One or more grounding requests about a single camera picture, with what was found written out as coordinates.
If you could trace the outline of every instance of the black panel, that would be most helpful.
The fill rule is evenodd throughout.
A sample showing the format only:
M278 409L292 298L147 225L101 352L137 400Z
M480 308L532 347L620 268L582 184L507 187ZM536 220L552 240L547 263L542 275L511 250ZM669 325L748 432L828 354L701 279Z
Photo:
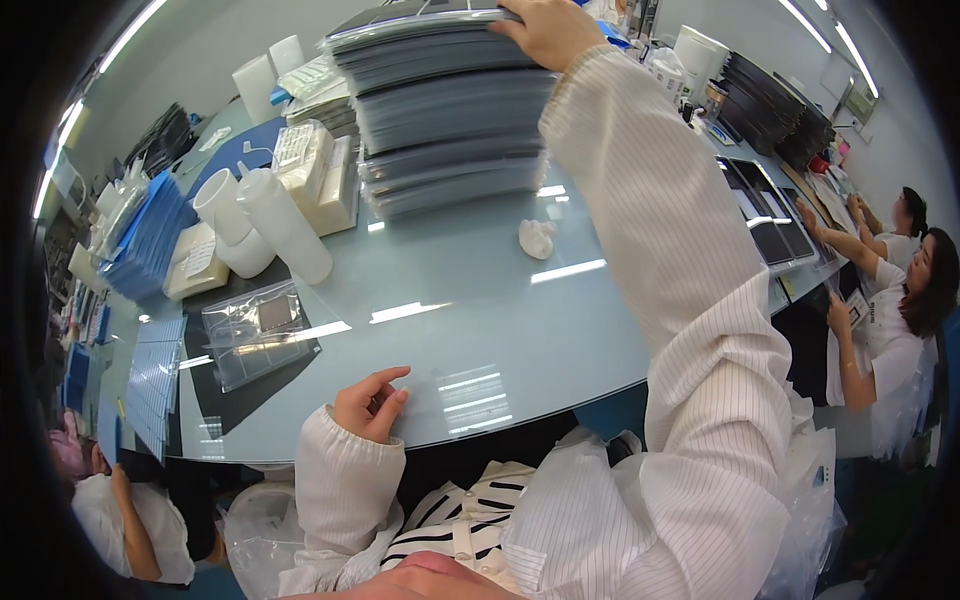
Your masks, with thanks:
M279 258L274 259L267 269L260 275L252 279L242 279L236 273L230 274L227 285L183 301L183 312L186 313L186 331L183 334L186 344L187 356L196 357L209 354L210 351L204 348L209 344L204 327L204 317L202 315L204 308L211 304L221 302L239 296L246 292L251 292L261 287L278 283L284 279L290 278L290 270L286 264ZM303 328L311 326L306 313L302 313ZM311 347L317 346L316 340L311 341ZM198 365L189 370L190 377L193 379L194 391L197 394L197 403L200 405L200 412L205 418L218 419L222 428L221 435L226 435L234 427L249 417L253 411L258 409L271 396L282 390L287 384L294 380L307 365L317 357L316 352L310 352L307 356L297 361L285 365L276 371L267 374L246 383L235 390L226 394L217 379L216 363L207 363ZM175 455L173 449L169 449L171 455Z
M813 247L810 246L810 242L806 240L803 230L796 222L790 225L778 225L777 227L780 229L780 233L783 234L786 243L790 246L790 250L793 251L794 256L797 258L807 258L814 254Z
M423 7L423 0L408 0L407 2L394 2L383 7L375 7L368 11L363 11L354 16L334 31L331 35L347 32L351 29L363 27L380 21L389 21L390 19L401 18L402 16L413 16Z
M727 185L730 186L730 189L743 190L747 199L750 201L750 204L754 206L757 214L764 216L771 216L770 211L767 209L766 205L761 199L756 196L756 192L751 188L750 184L746 181L743 174L740 173L738 169L734 166L736 160L729 160L728 158L717 158L717 162L722 162L727 168L723 169L724 177L727 178Z
M756 247L763 254L763 260L768 265L777 265L793 259L793 254L787 248L786 242L780 237L777 226L773 223L761 223L750 230L754 236Z

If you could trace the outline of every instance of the clear plastic bag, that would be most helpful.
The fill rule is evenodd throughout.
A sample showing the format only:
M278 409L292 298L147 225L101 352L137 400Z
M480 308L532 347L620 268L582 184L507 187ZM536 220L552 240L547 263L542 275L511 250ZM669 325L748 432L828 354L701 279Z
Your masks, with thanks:
M368 12L377 12L376 20L378 22L365 19L361 13L355 17L354 21L357 19L366 20L370 24L354 28L348 26L344 31L328 36L322 42L321 47L334 54L339 54L381 44L392 39L407 37L412 33L420 36L470 29L486 30L494 21L504 18L519 20L519 17L515 14L503 9L402 14L399 15L399 18L390 15L389 10L373 9Z
M305 549L294 487L261 483L241 492L224 515L224 542L230 568L250 600L279 595L279 574L296 567Z
M917 433L933 394L936 364L937 349L931 339L924 345L913 377L895 393L878 398L870 407L874 458L889 460L899 455Z
M793 435L780 473L786 490L780 500L790 520L756 598L810 600L847 520L834 499L835 433L832 429L814 430L812 401L801 398L789 382L785 391L793 415Z
M150 178L143 172L142 158L133 163L133 166L127 170L123 180L117 184L116 188L120 200L110 212L109 217L102 224L98 223L90 244L91 251L94 254L110 260L115 258L114 252L117 243L126 233L136 213L147 200Z
M320 124L308 120L280 130L270 170L290 192L303 217L314 225L317 200L333 150L333 136Z
M322 94L331 87L343 82L333 58L320 54L303 66L297 67L277 80L277 84L290 92L294 98L307 100Z
M320 348L297 335L303 314L293 279L208 306L203 316L210 341L204 348L224 393Z

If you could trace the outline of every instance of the plastic bag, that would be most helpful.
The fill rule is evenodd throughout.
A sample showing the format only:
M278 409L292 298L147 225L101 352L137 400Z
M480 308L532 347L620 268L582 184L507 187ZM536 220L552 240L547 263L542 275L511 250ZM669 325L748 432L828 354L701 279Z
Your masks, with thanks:
M899 455L917 433L933 394L936 363L936 344L931 339L924 345L913 377L895 393L878 398L870 407L874 458L889 460Z
M290 197L314 230L319 218L317 201L333 144L333 136L320 121L310 119L280 129L274 146L270 170L290 192Z
M790 520L780 549L757 598L810 600L817 577L832 560L847 520L834 499L836 438L832 429L813 430L813 403L789 384L792 432L780 480L780 499Z
M321 53L310 62L280 77L277 84L294 98L307 100L343 82L333 57Z
M218 302L203 311L209 348L224 393L306 356L303 313L293 279Z
M667 97L675 107L680 106L680 99L684 95L684 88L689 76L684 64L677 57L672 48L658 48L653 56L643 63L647 70L654 74L660 86L666 90Z
M91 252L112 260L117 243L127 232L136 213L147 200L147 191L150 188L150 178L143 172L143 159L137 159L127 170L123 180L117 186L120 201L110 212L109 217L100 224L91 238Z
M241 492L224 516L224 543L237 584L250 600L279 595L279 574L305 549L294 487L261 483Z

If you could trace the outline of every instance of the white container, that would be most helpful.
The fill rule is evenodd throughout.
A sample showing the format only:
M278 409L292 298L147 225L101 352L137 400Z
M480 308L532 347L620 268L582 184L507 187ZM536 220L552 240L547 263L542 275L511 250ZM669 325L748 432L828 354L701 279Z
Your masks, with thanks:
M252 225L237 203L237 180L229 169L210 176L193 199L193 209L230 246L247 237Z
M290 193L270 169L248 171L238 163L243 178L237 202L263 239L270 244L290 273L308 285L320 283L333 270L333 256L306 222Z
M77 245L73 247L73 254L70 255L70 262L66 268L86 287L93 290L94 294L100 294L107 289L107 284L97 275L93 260L94 256L87 251L83 244L77 242Z
M273 247L265 242L254 228L235 246L227 245L217 234L216 253L231 271L244 279L260 275L276 258Z
M280 116L283 107L270 104L270 95L276 86L276 75L267 55L262 54L234 71L233 81L254 127Z
M283 77L290 71L303 66L303 48L297 36L285 37L270 47L270 58L274 60L276 74Z

